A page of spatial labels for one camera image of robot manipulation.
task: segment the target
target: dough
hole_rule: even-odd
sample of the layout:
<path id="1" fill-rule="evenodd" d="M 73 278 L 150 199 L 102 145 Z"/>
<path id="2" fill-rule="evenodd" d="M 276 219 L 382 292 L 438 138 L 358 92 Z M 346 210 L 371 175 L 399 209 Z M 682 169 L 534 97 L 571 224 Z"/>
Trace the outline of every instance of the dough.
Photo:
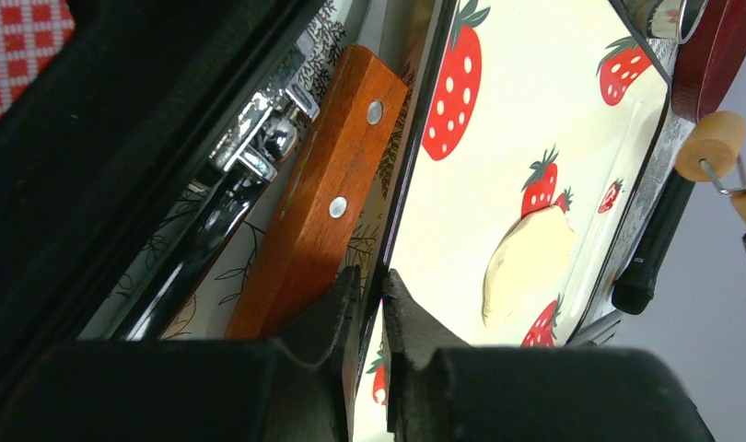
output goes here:
<path id="1" fill-rule="evenodd" d="M 576 234 L 563 209 L 553 205 L 522 218 L 500 242 L 484 274 L 482 317 L 501 326 L 522 299 L 554 286 L 571 259 Z"/>

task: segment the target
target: metal hook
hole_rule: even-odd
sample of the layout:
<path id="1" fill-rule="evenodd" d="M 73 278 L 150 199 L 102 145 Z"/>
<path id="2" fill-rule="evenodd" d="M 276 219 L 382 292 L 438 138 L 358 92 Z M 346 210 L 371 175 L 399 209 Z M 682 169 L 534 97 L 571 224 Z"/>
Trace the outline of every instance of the metal hook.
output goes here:
<path id="1" fill-rule="evenodd" d="M 741 160 L 741 157 L 737 157 L 737 169 L 739 170 L 740 174 L 741 187 L 738 187 L 736 189 L 726 189 L 726 187 L 723 186 L 723 182 L 720 181 L 720 177 L 718 177 L 718 175 L 715 173 L 715 170 L 712 169 L 712 165 L 709 164 L 709 161 L 707 161 L 706 158 L 699 159 L 698 165 L 701 166 L 701 170 L 706 173 L 706 175 L 712 181 L 712 184 L 715 185 L 715 189 L 717 189 L 720 194 L 731 195 L 732 193 L 746 192 L 746 169 L 744 168 L 744 162 Z"/>

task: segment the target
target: black case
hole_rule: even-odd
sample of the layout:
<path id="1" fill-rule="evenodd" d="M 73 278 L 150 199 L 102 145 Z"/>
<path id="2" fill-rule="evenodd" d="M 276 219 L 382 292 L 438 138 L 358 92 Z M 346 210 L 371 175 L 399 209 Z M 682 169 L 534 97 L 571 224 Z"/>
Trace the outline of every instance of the black case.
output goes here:
<path id="1" fill-rule="evenodd" d="M 77 0 L 0 120 L 0 397 L 74 338 L 321 0 Z"/>

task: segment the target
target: metal clasp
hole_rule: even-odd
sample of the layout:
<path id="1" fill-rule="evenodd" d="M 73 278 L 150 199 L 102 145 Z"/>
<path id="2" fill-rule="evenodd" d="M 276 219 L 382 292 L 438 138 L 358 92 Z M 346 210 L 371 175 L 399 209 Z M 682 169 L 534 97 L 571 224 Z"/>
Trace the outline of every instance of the metal clasp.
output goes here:
<path id="1" fill-rule="evenodd" d="M 313 40 L 303 32 L 267 86 L 254 94 L 210 153 L 212 167 L 229 172 L 240 164 L 267 182 L 277 176 L 275 164 L 297 145 L 299 113 L 312 121 L 319 114 L 319 104 L 297 82 L 297 72 L 313 50 Z"/>

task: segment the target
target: green strawberry leaf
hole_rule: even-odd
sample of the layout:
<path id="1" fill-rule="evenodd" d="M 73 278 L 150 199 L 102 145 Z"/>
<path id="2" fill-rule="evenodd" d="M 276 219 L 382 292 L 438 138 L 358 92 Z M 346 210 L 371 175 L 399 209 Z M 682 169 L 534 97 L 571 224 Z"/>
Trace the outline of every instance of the green strawberry leaf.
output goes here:
<path id="1" fill-rule="evenodd" d="M 557 294 L 557 306 L 554 308 L 554 314 L 552 315 L 552 321 L 549 324 L 549 330 L 552 333 L 553 339 L 557 339 L 557 335 L 554 334 L 554 329 L 557 328 L 557 317 L 560 316 L 560 307 L 563 306 L 563 295 Z"/>
<path id="2" fill-rule="evenodd" d="M 451 32 L 449 33 L 449 48 L 451 51 L 454 52 L 454 48 L 457 47 L 463 26 L 476 28 L 487 19 L 487 16 L 490 14 L 490 8 L 487 7 L 481 11 L 477 11 L 476 7 L 478 6 L 479 0 L 469 0 L 462 10 L 460 10 L 460 4 L 457 4 L 454 21 L 451 24 Z"/>
<path id="3" fill-rule="evenodd" d="M 618 41 L 611 43 L 609 46 L 606 47 L 606 49 L 611 49 L 611 51 L 607 53 L 606 56 L 600 59 L 600 63 L 598 63 L 598 71 L 596 71 L 595 75 L 598 76 L 598 74 L 600 74 L 601 68 L 609 61 L 613 60 L 615 57 L 619 56 L 625 51 L 636 49 L 638 46 L 639 43 L 633 36 L 622 37 Z"/>
<path id="4" fill-rule="evenodd" d="M 476 28 L 477 26 L 484 23 L 484 21 L 487 19 L 487 16 L 489 15 L 490 15 L 490 8 L 487 7 L 485 9 L 482 9 L 481 11 L 474 12 L 473 14 L 470 14 L 469 16 L 467 16 L 462 21 L 462 24 L 470 28 Z"/>
<path id="5" fill-rule="evenodd" d="M 379 348 L 376 352 L 376 356 L 378 356 L 378 358 L 370 363 L 370 368 L 365 373 L 372 375 L 373 373 L 376 373 L 376 370 L 378 370 L 382 364 L 384 364 L 384 349 Z"/>
<path id="6" fill-rule="evenodd" d="M 565 210 L 569 211 L 571 210 L 571 203 L 574 201 L 571 200 L 571 198 L 574 196 L 574 194 L 571 192 L 571 188 L 565 189 L 563 191 L 563 195 L 565 195 Z"/>
<path id="7" fill-rule="evenodd" d="M 525 185 L 522 186 L 522 192 L 525 192 L 525 189 L 535 184 L 536 182 L 543 180 L 544 173 L 546 173 L 546 167 L 554 163 L 554 161 L 557 159 L 557 152 L 554 151 L 556 147 L 557 144 L 552 146 L 552 151 L 544 150 L 542 160 L 533 161 L 533 163 L 530 164 L 530 168 L 533 169 L 533 173 L 531 173 L 531 175 L 528 177 L 528 180 L 525 181 Z"/>
<path id="8" fill-rule="evenodd" d="M 460 3 L 457 3 L 454 20 L 451 22 L 451 31 L 449 32 L 449 50 L 452 52 L 454 52 L 454 48 L 457 46 L 457 41 L 460 39 L 460 31 L 462 30 L 460 14 Z"/>
<path id="9" fill-rule="evenodd" d="M 473 14 L 473 11 L 475 11 L 478 6 L 479 0 L 468 0 L 468 3 L 466 3 L 465 7 L 460 11 L 460 18 L 465 18 L 470 14 Z"/>

